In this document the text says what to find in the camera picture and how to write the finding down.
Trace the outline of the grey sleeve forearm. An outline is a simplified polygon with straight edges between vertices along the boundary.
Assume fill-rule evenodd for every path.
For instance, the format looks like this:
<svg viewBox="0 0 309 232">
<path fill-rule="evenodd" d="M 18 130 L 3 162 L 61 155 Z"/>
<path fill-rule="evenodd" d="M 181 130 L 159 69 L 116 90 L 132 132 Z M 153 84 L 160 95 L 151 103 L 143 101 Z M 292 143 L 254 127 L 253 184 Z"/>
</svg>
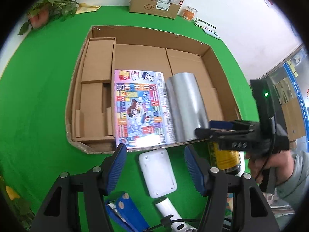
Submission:
<svg viewBox="0 0 309 232">
<path fill-rule="evenodd" d="M 294 155 L 294 170 L 291 177 L 277 186 L 279 198 L 286 201 L 295 211 L 301 206 L 308 192 L 308 152 Z"/>
</svg>

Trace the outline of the person right hand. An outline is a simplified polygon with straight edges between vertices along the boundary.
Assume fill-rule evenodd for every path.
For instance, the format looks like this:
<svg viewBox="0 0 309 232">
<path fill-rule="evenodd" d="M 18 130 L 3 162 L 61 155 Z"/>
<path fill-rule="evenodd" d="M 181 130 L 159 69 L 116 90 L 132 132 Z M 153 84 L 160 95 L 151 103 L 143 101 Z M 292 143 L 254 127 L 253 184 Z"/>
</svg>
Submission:
<svg viewBox="0 0 309 232">
<path fill-rule="evenodd" d="M 286 182 L 294 171 L 294 159 L 290 150 L 272 154 L 267 158 L 254 158 L 250 153 L 246 153 L 246 159 L 249 160 L 248 167 L 257 183 L 263 181 L 263 175 L 261 174 L 263 169 L 275 168 L 276 185 Z"/>
</svg>

